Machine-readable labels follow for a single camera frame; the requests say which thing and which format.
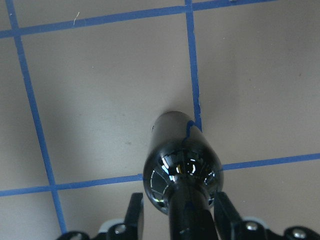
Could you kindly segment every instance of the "black cylinder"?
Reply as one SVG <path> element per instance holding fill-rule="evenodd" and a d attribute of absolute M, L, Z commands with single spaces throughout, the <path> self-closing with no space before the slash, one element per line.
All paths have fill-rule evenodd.
<path fill-rule="evenodd" d="M 171 111 L 156 120 L 143 185 L 169 215 L 172 240 L 217 239 L 209 209 L 223 186 L 222 166 L 188 115 Z"/>
<path fill-rule="evenodd" d="M 183 179 L 168 199 L 171 240 L 218 240 L 205 191 Z"/>

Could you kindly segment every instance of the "beige floor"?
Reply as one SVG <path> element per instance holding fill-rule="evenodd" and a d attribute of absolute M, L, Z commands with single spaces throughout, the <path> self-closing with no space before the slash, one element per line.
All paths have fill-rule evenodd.
<path fill-rule="evenodd" d="M 14 0 L 21 28 L 79 13 L 74 29 L 21 37 L 57 184 L 141 174 L 155 119 L 169 110 L 194 116 L 185 13 L 79 28 L 77 20 L 184 4 Z M 277 0 L 193 12 L 202 129 L 222 164 L 320 153 L 319 8 Z M 1 37 L 10 29 L 0 0 L 0 239 L 55 239 L 48 188 L 3 196 L 49 185 L 15 41 Z M 241 215 L 278 234 L 293 225 L 320 232 L 313 158 L 226 170 L 224 191 Z M 103 221 L 124 217 L 137 191 L 141 181 L 59 190 L 67 229 L 93 237 Z M 169 239 L 167 217 L 147 198 L 144 213 L 144 239 Z"/>

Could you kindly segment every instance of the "tile floor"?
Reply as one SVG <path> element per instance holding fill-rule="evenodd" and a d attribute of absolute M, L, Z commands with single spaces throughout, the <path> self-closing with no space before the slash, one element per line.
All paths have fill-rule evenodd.
<path fill-rule="evenodd" d="M 123 218 L 155 119 L 198 99 L 240 214 L 320 232 L 320 2 L 186 3 L 0 0 L 0 239 Z M 169 239 L 144 213 L 143 239 Z"/>

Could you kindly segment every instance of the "blue tape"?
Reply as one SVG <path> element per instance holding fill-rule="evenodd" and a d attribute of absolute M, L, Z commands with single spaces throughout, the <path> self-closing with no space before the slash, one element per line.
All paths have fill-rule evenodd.
<path fill-rule="evenodd" d="M 191 82 L 192 82 L 192 98 L 195 125 L 202 131 L 201 108 L 199 101 L 199 81 L 198 81 L 198 66 L 197 66 L 197 51 L 196 51 L 196 37 L 194 33 L 195 23 L 192 9 L 192 0 L 185 0 L 185 5 L 188 11 L 185 13 L 186 29 L 188 36 Z"/>
<path fill-rule="evenodd" d="M 19 189 L 10 189 L 0 191 L 0 197 L 13 196 L 13 195 L 22 195 L 22 194 L 34 194 L 51 191 L 50 186 L 34 186 L 26 187 Z"/>
<path fill-rule="evenodd" d="M 196 125 L 196 123 L 194 122 L 194 121 L 192 121 L 192 120 L 190 120 L 190 121 L 188 121 L 187 122 L 187 124 L 186 124 L 186 133 L 185 133 L 185 138 L 182 140 L 182 143 L 184 142 L 184 141 L 186 141 L 188 138 L 190 138 L 190 132 L 191 132 L 191 127 L 192 126 L 195 126 Z"/>
<path fill-rule="evenodd" d="M 58 194 L 57 189 L 52 189 L 51 194 L 52 194 L 53 204 L 55 207 L 55 212 L 56 212 L 56 216 L 58 218 L 61 233 L 65 234 L 68 232 L 68 230 L 67 230 L 64 212 L 62 210 L 62 206 L 61 206 L 61 202 L 60 202 L 60 198 L 59 198 L 59 194 Z"/>
<path fill-rule="evenodd" d="M 246 4 L 257 4 L 264 2 L 272 2 L 277 0 L 238 0 L 238 1 L 229 1 L 229 0 L 212 0 L 204 2 L 195 2 L 192 4 L 193 11 L 206 10 L 206 9 L 217 9 L 231 6 L 239 6 Z"/>
<path fill-rule="evenodd" d="M 287 156 L 266 160 L 257 160 L 257 161 L 247 161 L 247 162 L 237 162 L 225 164 L 222 166 L 224 171 L 227 170 L 236 170 L 236 169 L 247 169 L 247 168 L 255 168 L 255 167 L 263 167 L 277 164 L 289 164 L 310 160 L 320 160 L 320 153 L 315 154 L 307 154 L 307 155 L 298 155 L 298 156 Z"/>
<path fill-rule="evenodd" d="M 122 21 L 134 20 L 134 19 L 143 19 L 143 18 L 151 18 L 151 17 L 158 17 L 158 16 L 181 14 L 185 12 L 186 12 L 186 8 L 184 6 L 172 6 L 172 7 L 132 11 L 132 12 L 117 13 L 112 15 L 79 19 L 79 20 L 76 20 L 75 22 L 72 20 L 72 21 L 64 21 L 64 22 L 57 22 L 57 23 L 37 25 L 37 26 L 22 27 L 20 28 L 20 34 L 30 35 L 30 34 L 46 33 L 46 32 L 59 31 L 59 30 L 90 27 L 90 26 L 102 25 L 107 23 L 122 22 Z"/>
<path fill-rule="evenodd" d="M 8 11 L 9 20 L 10 20 L 12 30 L 14 30 L 14 31 L 19 30 L 19 25 L 18 25 L 18 20 L 17 20 L 13 0 L 5 0 L 5 2 L 6 2 L 7 11 Z M 37 134 L 39 145 L 40 145 L 40 150 L 41 150 L 41 154 L 42 154 L 42 158 L 43 158 L 43 162 L 44 162 L 46 175 L 47 175 L 47 178 L 49 181 L 49 185 L 51 187 L 51 193 L 52 193 L 55 211 L 57 214 L 57 218 L 58 218 L 61 232 L 65 233 L 67 231 L 66 223 L 64 220 L 64 215 L 63 215 L 58 191 L 57 191 L 57 189 L 55 189 L 56 182 L 55 182 L 54 172 L 53 172 L 53 169 L 52 169 L 52 166 L 50 163 L 50 158 L 49 158 L 48 149 L 47 149 L 47 145 L 46 145 L 45 135 L 44 135 L 41 121 L 40 121 L 36 98 L 35 98 L 34 90 L 33 90 L 32 83 L 31 83 L 30 73 L 29 73 L 29 69 L 28 69 L 27 59 L 26 59 L 25 50 L 24 50 L 24 47 L 22 44 L 21 36 L 15 36 L 14 43 L 15 43 L 18 58 L 19 58 L 19 63 L 20 63 L 20 68 L 21 68 L 23 80 L 24 80 L 25 90 L 26 90 L 26 94 L 28 97 L 35 130 L 36 130 L 36 134 Z"/>
<path fill-rule="evenodd" d="M 0 31 L 0 39 L 11 38 L 13 36 L 14 36 L 14 33 L 12 30 Z"/>
<path fill-rule="evenodd" d="M 271 2 L 271 1 L 276 1 L 276 0 L 239 0 L 235 2 L 231 2 L 229 0 L 212 0 L 212 1 L 205 1 L 205 2 L 196 2 L 196 3 L 192 3 L 192 5 L 190 0 L 185 0 L 186 6 L 171 6 L 171 7 L 147 9 L 147 10 L 140 10 L 140 11 L 125 12 L 125 13 L 117 13 L 117 14 L 111 14 L 106 16 L 97 16 L 97 17 L 76 20 L 75 24 L 73 20 L 70 20 L 70 21 L 64 21 L 64 22 L 16 28 L 13 30 L 3 30 L 3 31 L 0 31 L 0 39 L 10 38 L 14 36 L 39 34 L 39 33 L 46 33 L 46 32 L 59 31 L 59 30 L 89 27 L 89 26 L 122 22 L 122 21 L 134 20 L 134 19 L 182 14 L 187 12 L 191 13 L 191 11 L 216 9 L 216 8 L 231 7 L 231 6 L 237 6 L 237 5 Z"/>
<path fill-rule="evenodd" d="M 137 174 L 137 175 L 130 175 L 130 176 L 119 176 L 119 177 L 104 178 L 104 179 L 98 179 L 98 180 L 57 184 L 56 189 L 57 190 L 81 189 L 81 188 L 88 188 L 88 187 L 99 186 L 99 185 L 136 182 L 141 180 L 142 180 L 142 174 Z"/>

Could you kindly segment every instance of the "bolt head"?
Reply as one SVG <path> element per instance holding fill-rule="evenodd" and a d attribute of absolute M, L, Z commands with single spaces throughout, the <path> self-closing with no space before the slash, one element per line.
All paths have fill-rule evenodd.
<path fill-rule="evenodd" d="M 293 229 L 292 234 L 297 239 L 305 239 L 307 236 L 307 234 L 302 229 L 299 229 L 299 228 Z"/>
<path fill-rule="evenodd" d="M 246 229 L 248 229 L 249 231 L 255 231 L 258 229 L 258 224 L 254 221 L 249 221 L 246 223 L 245 225 Z"/>
<path fill-rule="evenodd" d="M 115 227 L 114 232 L 115 234 L 123 234 L 126 231 L 127 227 L 124 224 L 119 224 Z"/>

